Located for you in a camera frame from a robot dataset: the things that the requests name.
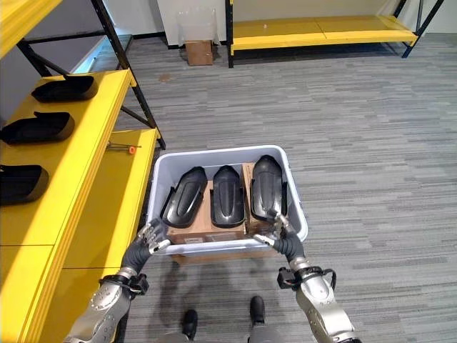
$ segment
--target yellow shelf board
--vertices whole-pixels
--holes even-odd
[[[135,154],[105,152],[64,268],[121,266],[139,223],[158,133],[156,129],[147,129],[111,135],[113,143],[141,148]]]
[[[11,146],[0,142],[2,164],[38,164],[49,173],[48,189],[40,199],[0,208],[0,245],[57,244],[63,232],[76,227],[132,80],[129,70],[93,75],[99,84],[94,98],[40,104],[28,96],[9,121],[33,117],[34,111],[67,111],[75,128],[60,142]],[[42,79],[39,84],[55,79],[61,76]]]
[[[117,268],[63,269],[38,342],[63,342],[99,288],[99,280],[117,271]]]
[[[1,341],[18,342],[51,246],[1,247]]]
[[[0,0],[0,58],[62,0]]]
[[[409,41],[417,36],[393,16],[266,19],[233,23],[236,50]]]

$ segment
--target clear plastic container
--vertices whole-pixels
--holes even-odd
[[[245,148],[219,149],[206,151],[180,152],[165,154],[157,159],[154,167],[151,194],[149,196],[147,220],[160,216],[160,212],[170,188],[176,186],[182,174],[194,166],[202,166],[209,180],[225,164],[231,165],[241,173],[241,164],[256,162],[263,155],[271,155],[283,169],[283,179],[287,180],[288,219],[301,241],[308,234],[308,225],[301,209],[301,201],[288,165],[286,153],[276,145],[250,146]],[[218,254],[227,252],[247,252],[270,249],[255,239],[238,239],[225,242],[206,242],[198,244],[177,244],[167,247],[161,254],[181,254],[185,256]]]
[[[217,37],[216,10],[208,7],[194,7],[178,12],[178,45],[186,41],[213,41],[219,43]]]

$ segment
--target small cardboard box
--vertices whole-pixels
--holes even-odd
[[[187,62],[189,66],[212,65],[212,48],[212,41],[186,41]]]
[[[255,234],[268,234],[272,229],[270,223],[254,218],[251,213],[251,180],[254,165],[254,163],[243,163],[241,168],[244,189],[246,190],[244,193],[246,195],[246,198],[244,199],[244,204],[246,206],[246,232],[249,236]]]
[[[211,222],[210,189],[213,189],[212,181],[208,181],[200,209],[190,227],[186,229],[169,227],[168,237],[174,244],[220,242],[245,238],[244,223],[230,229],[222,229],[213,225]]]

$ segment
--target wall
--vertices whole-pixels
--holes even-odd
[[[93,31],[101,25],[89,0],[64,0],[27,36],[51,36],[78,31]],[[66,70],[71,70],[99,41],[99,37],[73,39],[33,45],[40,55]],[[0,60],[0,117],[8,119],[34,88],[40,76],[14,47]]]
[[[418,11],[418,0],[410,0],[406,2],[406,5],[399,16],[399,19],[410,29],[416,30],[417,11]],[[423,2],[422,11],[422,22],[427,17],[436,0],[425,0]],[[438,13],[433,18],[433,21],[427,28],[426,32],[430,33],[444,33],[444,34],[456,34],[457,33],[457,1],[456,0],[445,0],[441,5]]]
[[[117,34],[163,32],[157,0],[105,0]]]
[[[435,1],[424,1],[424,18]],[[244,21],[295,16],[392,14],[397,2],[398,0],[234,0],[233,19]],[[176,13],[189,6],[195,6],[195,4],[216,9],[218,36],[222,41],[226,39],[224,0],[158,0],[158,3],[169,45],[178,44]],[[416,28],[418,3],[419,0],[409,0],[401,14],[401,19],[413,30]],[[446,0],[428,31],[457,33],[456,17],[457,1]]]

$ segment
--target foot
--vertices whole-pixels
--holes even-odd
[[[183,334],[185,334],[191,341],[194,340],[195,333],[197,333],[198,321],[199,317],[194,309],[190,309],[185,313],[183,319]]]
[[[265,323],[265,304],[263,299],[259,296],[252,297],[251,299],[251,320],[252,325]]]

